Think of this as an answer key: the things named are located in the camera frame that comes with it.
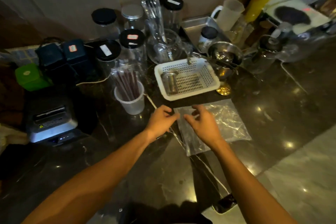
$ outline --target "person's left hand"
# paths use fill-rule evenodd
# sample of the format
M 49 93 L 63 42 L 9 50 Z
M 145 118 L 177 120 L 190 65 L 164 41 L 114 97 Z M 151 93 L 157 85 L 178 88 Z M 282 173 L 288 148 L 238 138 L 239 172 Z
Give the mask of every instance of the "person's left hand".
M 145 131 L 147 131 L 149 134 L 150 142 L 153 142 L 157 137 L 169 131 L 169 128 L 174 123 L 174 121 L 180 118 L 179 113 L 176 113 L 172 116 L 166 113 L 171 111 L 171 108 L 165 105 L 161 105 L 152 114 L 145 128 Z

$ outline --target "metal tray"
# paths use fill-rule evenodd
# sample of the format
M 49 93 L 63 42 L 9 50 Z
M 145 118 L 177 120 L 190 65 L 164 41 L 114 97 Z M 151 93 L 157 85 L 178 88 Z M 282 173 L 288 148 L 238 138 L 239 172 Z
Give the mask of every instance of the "metal tray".
M 181 23 L 181 28 L 198 52 L 200 52 L 198 49 L 198 40 L 200 38 L 202 28 L 205 26 L 210 26 L 217 29 L 218 36 L 215 41 L 231 42 L 229 38 L 224 35 L 223 31 L 218 27 L 216 21 L 211 17 L 207 16 L 185 20 Z

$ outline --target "hand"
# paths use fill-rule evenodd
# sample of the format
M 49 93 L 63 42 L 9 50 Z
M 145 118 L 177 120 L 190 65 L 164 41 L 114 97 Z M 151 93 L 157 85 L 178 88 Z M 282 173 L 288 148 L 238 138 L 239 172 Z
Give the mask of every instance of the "hand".
M 203 105 L 193 105 L 192 108 L 196 110 L 193 111 L 191 115 L 185 114 L 185 120 L 194 129 L 199 139 L 213 149 L 216 141 L 224 141 L 215 118 Z
M 172 116 L 166 113 L 171 111 L 171 108 L 165 105 L 161 105 L 151 115 L 145 128 L 145 131 L 149 133 L 150 143 L 153 142 L 157 137 L 163 135 L 165 132 L 168 132 L 174 121 L 180 118 L 179 113 L 176 113 Z

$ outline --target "basket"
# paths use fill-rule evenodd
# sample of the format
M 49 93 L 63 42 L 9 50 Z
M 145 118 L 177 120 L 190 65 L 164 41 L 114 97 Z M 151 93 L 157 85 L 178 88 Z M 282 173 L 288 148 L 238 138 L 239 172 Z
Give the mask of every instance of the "basket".
M 176 70 L 179 74 L 176 76 L 178 94 L 167 95 L 163 86 L 161 75 L 168 70 Z M 157 65 L 154 69 L 155 78 L 159 85 L 162 96 L 168 101 L 174 101 L 198 95 L 211 90 L 216 90 L 220 86 L 218 77 L 210 64 L 202 58 L 191 58 L 191 65 L 187 60 L 176 60 Z

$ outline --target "gold round object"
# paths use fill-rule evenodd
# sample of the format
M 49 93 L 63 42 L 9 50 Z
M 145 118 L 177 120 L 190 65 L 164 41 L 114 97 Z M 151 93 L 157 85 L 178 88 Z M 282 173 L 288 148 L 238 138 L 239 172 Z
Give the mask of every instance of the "gold round object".
M 221 82 L 220 87 L 216 90 L 218 94 L 222 96 L 227 96 L 231 94 L 231 87 L 227 82 Z

